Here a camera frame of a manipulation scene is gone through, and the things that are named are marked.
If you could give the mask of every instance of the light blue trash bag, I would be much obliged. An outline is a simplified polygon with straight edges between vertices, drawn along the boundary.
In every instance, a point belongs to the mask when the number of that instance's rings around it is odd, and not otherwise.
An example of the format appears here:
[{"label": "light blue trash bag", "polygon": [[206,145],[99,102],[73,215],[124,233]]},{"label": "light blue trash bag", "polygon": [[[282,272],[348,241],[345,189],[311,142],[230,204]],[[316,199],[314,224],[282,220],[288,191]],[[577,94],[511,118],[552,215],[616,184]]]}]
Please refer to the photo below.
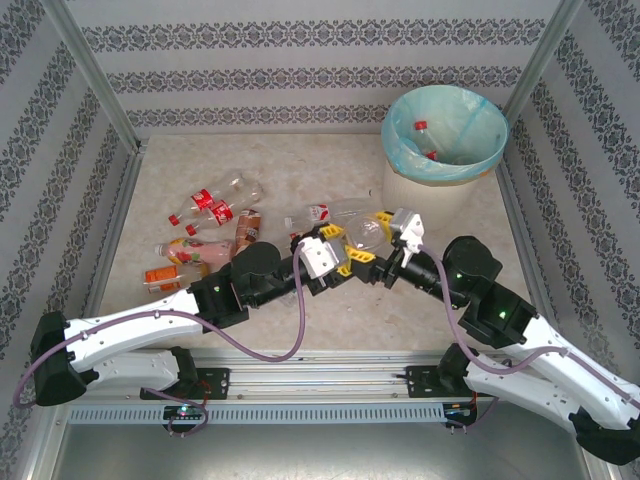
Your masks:
[{"label": "light blue trash bag", "polygon": [[[416,122],[426,121],[425,130]],[[486,98],[450,85],[422,87],[398,98],[382,124],[382,144],[397,173],[426,185],[467,183],[494,168],[509,124]],[[426,157],[433,155],[436,160]]]}]

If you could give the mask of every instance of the patterned wallpaper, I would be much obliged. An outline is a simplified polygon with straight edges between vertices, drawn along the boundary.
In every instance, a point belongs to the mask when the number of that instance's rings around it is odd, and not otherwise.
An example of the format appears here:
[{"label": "patterned wallpaper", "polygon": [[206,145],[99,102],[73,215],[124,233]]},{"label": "patterned wallpaper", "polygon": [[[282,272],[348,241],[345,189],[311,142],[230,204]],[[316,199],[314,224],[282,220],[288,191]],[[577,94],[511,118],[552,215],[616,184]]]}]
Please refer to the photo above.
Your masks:
[{"label": "patterned wallpaper", "polygon": [[[640,1],[587,1],[506,165],[564,335],[640,382]],[[640,462],[624,468],[640,478]]]},{"label": "patterned wallpaper", "polygon": [[142,138],[374,132],[406,91],[504,104],[558,0],[69,0]]},{"label": "patterned wallpaper", "polygon": [[0,0],[0,479],[30,412],[10,407],[40,316],[82,314],[129,161],[37,0]]}]

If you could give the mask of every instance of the bottle in trash can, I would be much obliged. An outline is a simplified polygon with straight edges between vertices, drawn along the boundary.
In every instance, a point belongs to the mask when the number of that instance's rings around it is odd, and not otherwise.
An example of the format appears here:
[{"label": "bottle in trash can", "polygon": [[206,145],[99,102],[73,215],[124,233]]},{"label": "bottle in trash can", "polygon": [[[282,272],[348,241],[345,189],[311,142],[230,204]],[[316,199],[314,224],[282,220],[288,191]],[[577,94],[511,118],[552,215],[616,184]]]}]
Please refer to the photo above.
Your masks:
[{"label": "bottle in trash can", "polygon": [[144,272],[143,283],[149,293],[186,288],[209,273],[206,265],[172,265]]},{"label": "bottle in trash can", "polygon": [[231,261],[234,247],[230,240],[204,242],[195,238],[176,238],[169,243],[156,245],[156,253],[161,257],[167,257],[176,265],[206,263],[210,272],[216,272]]},{"label": "bottle in trash can", "polygon": [[211,208],[211,206],[220,200],[224,200],[229,195],[242,189],[245,179],[239,170],[231,170],[214,184],[198,190],[189,198],[187,198],[180,210],[169,216],[172,225],[178,225],[180,222],[198,217],[202,212]]},{"label": "bottle in trash can", "polygon": [[203,212],[195,222],[185,228],[191,236],[201,229],[218,228],[234,217],[240,215],[242,210],[250,207],[262,197],[262,187],[258,182],[245,184],[240,190],[233,192],[224,200],[214,203],[211,208]]},{"label": "bottle in trash can", "polygon": [[284,225],[289,232],[308,232],[315,225],[327,222],[343,227],[353,217],[377,210],[371,198],[346,198],[307,205],[297,214],[285,217]]}]

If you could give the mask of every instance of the trash can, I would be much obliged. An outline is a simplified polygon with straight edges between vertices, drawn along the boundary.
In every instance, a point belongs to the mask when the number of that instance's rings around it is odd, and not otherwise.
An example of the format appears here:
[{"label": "trash can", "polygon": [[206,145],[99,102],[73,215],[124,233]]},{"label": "trash can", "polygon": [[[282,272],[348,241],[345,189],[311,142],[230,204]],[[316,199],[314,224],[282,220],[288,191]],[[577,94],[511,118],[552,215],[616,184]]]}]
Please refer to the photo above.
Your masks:
[{"label": "trash can", "polygon": [[470,201],[474,180],[496,167],[508,135],[500,110],[469,90],[434,85],[406,93],[382,124],[384,208],[419,213],[425,230],[444,227]]}]

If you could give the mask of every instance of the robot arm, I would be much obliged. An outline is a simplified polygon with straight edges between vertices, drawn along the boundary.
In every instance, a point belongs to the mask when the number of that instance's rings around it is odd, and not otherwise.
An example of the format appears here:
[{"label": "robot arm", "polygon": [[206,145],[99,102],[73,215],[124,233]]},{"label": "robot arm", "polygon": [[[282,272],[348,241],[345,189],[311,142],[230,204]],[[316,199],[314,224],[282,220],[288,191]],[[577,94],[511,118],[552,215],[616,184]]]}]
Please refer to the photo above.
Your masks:
[{"label": "robot arm", "polygon": [[[496,283],[502,265],[484,245],[474,237],[452,241],[442,260],[446,278],[441,279],[438,260],[421,250],[424,231],[418,215],[400,209],[393,216],[381,212],[378,217],[395,247],[387,259],[345,248],[338,238],[341,230],[333,225],[317,227],[294,240],[303,263],[301,284],[317,295],[356,277],[364,283],[383,282],[387,288],[402,278],[456,309],[465,308],[459,325],[479,342],[516,360],[543,346],[558,347],[562,353],[544,354],[530,364],[544,377],[538,378],[522,371],[489,373],[482,365],[506,367],[484,355],[477,356],[482,362],[478,366],[453,344],[439,367],[442,385],[453,377],[473,391],[534,411],[576,434],[585,449],[609,462],[624,464],[640,456],[640,389],[580,352],[533,306]],[[46,314],[34,335],[32,361],[80,335],[36,370],[36,403],[68,402],[96,385],[138,382],[164,392],[192,385],[197,377],[188,352],[129,352],[171,337],[209,331],[180,312],[219,329],[245,321],[249,307],[258,308],[295,288],[293,271],[292,257],[281,260],[273,245],[258,242],[219,272],[159,302],[93,319],[67,321],[59,312]],[[149,315],[83,334],[123,314],[143,312]]]}]

